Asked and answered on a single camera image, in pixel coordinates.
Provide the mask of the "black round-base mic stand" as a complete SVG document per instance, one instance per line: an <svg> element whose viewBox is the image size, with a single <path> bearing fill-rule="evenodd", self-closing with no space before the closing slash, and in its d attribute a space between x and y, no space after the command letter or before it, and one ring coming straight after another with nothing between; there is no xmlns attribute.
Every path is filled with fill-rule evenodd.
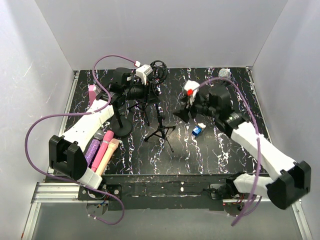
<svg viewBox="0 0 320 240"><path fill-rule="evenodd" d="M133 130L133 124L124 116L121 116L119 112L119 108L117 106L113 106L115 121L111 124L111 130L114 135L119 138L125 138Z"/></svg>

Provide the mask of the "purple glitter microphone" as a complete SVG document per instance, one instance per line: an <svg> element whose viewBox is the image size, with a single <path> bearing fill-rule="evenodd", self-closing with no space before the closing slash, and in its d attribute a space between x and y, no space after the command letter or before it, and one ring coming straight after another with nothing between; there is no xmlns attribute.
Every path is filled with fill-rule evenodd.
<svg viewBox="0 0 320 240"><path fill-rule="evenodd" d="M93 139L90 142L89 147L85 153L85 159L88 166L91 164L96 152L98 151L103 138L104 138L104 132L102 130L98 130L93 135Z"/></svg>

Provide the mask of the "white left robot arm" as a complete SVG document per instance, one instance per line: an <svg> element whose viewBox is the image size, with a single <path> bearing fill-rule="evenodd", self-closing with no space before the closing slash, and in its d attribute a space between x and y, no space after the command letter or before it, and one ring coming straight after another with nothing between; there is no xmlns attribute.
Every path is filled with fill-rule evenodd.
<svg viewBox="0 0 320 240"><path fill-rule="evenodd" d="M116 138L128 136L133 125L120 116L119 107L126 100L146 101L150 94L150 102L158 103L159 98L153 91L149 75L153 72L150 65L143 65L135 71L137 83L132 83L130 70L119 67L114 71L113 82L110 84L111 104L107 105L102 93L96 96L89 110L79 121L62 136L52 136L49 140L49 166L89 188L89 194L95 200L106 196L106 187L102 183L102 174L119 142ZM89 152L87 145L94 134L112 116L118 124L102 136L96 158L89 164L85 153Z"/></svg>

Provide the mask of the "peach toy microphone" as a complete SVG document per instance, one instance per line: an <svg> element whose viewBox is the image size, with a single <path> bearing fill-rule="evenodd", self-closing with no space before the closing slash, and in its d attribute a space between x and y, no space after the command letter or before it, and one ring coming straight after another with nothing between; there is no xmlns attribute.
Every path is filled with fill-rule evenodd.
<svg viewBox="0 0 320 240"><path fill-rule="evenodd" d="M98 174L99 176L101 176L109 161L111 160L111 157L113 156L115 150L118 148L120 141L118 139L113 138L110 143L108 144L108 147L106 149L105 154L102 157L102 160L100 161L100 164L97 168L97 170L95 171L96 174Z"/></svg>

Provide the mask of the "pink toy microphone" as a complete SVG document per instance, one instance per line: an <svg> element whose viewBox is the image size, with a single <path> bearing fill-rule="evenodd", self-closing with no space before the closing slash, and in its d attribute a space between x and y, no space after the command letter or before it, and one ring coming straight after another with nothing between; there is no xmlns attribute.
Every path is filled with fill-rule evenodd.
<svg viewBox="0 0 320 240"><path fill-rule="evenodd" d="M105 135L104 135L104 137L102 139L101 145L100 145L100 147L99 147L99 149L97 151L97 154L96 154L96 156L95 156L95 158L94 158L94 160L92 162L92 165L91 165L91 169L94 172L98 169L98 167L99 167L99 165L100 165L100 163L102 161L102 158L103 158L104 154L107 151L109 142L112 140L113 136L114 136L114 132L111 131L111 130L108 130L105 133Z"/></svg>

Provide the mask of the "black tripod mic stand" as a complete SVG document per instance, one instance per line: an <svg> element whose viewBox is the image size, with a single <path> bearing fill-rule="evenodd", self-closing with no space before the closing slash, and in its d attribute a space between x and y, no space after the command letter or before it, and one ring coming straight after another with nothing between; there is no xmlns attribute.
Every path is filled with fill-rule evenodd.
<svg viewBox="0 0 320 240"><path fill-rule="evenodd" d="M127 110L131 111L132 109L138 109L143 116L144 123L149 127L150 121L147 114L147 106L148 106L147 102L143 102L141 100L135 100L135 104L129 106Z"/></svg>

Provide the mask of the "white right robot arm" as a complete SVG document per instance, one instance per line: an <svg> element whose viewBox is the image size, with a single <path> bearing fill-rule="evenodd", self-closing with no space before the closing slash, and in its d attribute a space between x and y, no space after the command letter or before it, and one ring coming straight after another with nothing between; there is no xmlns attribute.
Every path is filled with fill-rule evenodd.
<svg viewBox="0 0 320 240"><path fill-rule="evenodd" d="M197 82L187 81L181 99L185 107L174 115L186 123L197 115L212 117L215 126L241 145L256 159L258 167L268 173L263 177L259 173L238 172L215 191L217 195L232 199L243 194L267 197L277 208L285 210L310 192L312 170L307 162L297 162L260 134L247 117L233 109L231 95L225 87L210 90L208 96L199 90Z"/></svg>

